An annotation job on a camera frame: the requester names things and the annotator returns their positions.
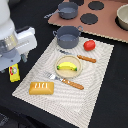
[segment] metal pot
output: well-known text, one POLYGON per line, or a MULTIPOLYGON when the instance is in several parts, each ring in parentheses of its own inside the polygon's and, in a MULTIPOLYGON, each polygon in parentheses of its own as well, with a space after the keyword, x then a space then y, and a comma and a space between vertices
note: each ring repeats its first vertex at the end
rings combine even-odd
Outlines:
POLYGON ((46 15, 44 18, 48 18, 56 13, 59 13, 59 16, 63 19, 73 19, 78 15, 78 5, 74 2, 63 2, 58 5, 58 11, 46 15))
POLYGON ((77 46, 79 42, 79 36, 81 35, 81 31, 79 28, 81 27, 81 31, 83 31, 82 26, 78 26, 77 28, 74 26, 63 26, 56 31, 53 31, 53 35, 57 38, 57 43, 61 48, 64 49, 72 49, 77 46))

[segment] placemat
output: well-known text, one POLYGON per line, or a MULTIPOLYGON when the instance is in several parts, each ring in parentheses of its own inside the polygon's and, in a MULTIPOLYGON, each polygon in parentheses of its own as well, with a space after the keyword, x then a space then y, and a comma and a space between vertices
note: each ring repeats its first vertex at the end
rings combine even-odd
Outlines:
POLYGON ((77 47, 65 50, 97 59, 96 63, 81 60, 83 71, 78 77, 69 79, 82 84, 84 90, 78 90, 60 81, 49 80, 42 75, 44 70, 56 74, 54 63, 58 57, 64 55, 56 50, 56 48, 62 48, 57 45, 57 39, 54 38, 12 95, 60 117, 79 128, 88 127, 113 50, 112 45, 95 41, 96 48, 91 52, 87 52, 84 50, 83 44, 88 40, 87 38, 80 37, 77 47), (53 81, 55 84, 54 94, 29 95, 28 91, 32 81, 53 81))

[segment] tomato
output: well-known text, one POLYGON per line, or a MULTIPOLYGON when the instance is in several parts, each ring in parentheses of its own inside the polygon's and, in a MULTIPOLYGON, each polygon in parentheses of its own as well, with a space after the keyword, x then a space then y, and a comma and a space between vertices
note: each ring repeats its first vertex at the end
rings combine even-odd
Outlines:
POLYGON ((93 40, 86 41, 83 45, 86 51, 91 51, 96 47, 96 44, 93 40))

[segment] pot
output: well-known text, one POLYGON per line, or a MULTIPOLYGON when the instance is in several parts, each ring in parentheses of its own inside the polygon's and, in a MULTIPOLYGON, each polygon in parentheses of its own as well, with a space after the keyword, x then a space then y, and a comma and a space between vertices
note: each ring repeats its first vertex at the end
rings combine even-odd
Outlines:
POLYGON ((58 11, 46 15, 44 18, 48 18, 56 13, 63 19, 73 19, 78 15, 78 5, 74 2, 63 2, 58 5, 58 11))
POLYGON ((53 35, 57 38, 57 43, 61 48, 72 49, 77 46, 79 42, 79 36, 81 35, 82 26, 77 28, 74 26, 63 26, 56 31, 53 31, 53 35))
POLYGON ((117 10, 119 24, 125 30, 128 30, 128 4, 121 6, 117 10))

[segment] yellow label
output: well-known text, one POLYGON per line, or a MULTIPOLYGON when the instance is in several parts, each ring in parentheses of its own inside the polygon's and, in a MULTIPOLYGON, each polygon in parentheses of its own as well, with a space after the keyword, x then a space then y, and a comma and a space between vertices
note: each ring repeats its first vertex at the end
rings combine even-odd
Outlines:
POLYGON ((9 67, 10 81, 15 82, 20 80, 18 64, 9 67))

